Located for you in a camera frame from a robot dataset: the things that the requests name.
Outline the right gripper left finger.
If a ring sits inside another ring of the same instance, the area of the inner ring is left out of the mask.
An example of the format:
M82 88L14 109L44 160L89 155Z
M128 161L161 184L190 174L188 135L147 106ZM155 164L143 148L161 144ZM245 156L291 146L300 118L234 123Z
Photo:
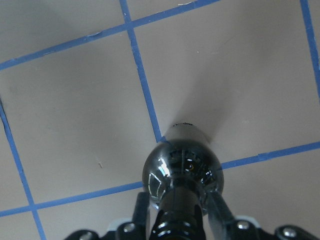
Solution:
M147 192L139 192L133 215L130 221L117 228L118 240L148 240L150 227L150 196Z

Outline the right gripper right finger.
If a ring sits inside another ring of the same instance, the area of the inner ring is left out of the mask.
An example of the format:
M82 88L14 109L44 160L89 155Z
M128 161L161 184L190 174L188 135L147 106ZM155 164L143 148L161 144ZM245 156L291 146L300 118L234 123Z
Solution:
M216 240L260 240L260 226L252 217L234 216L219 192L207 199L208 220Z

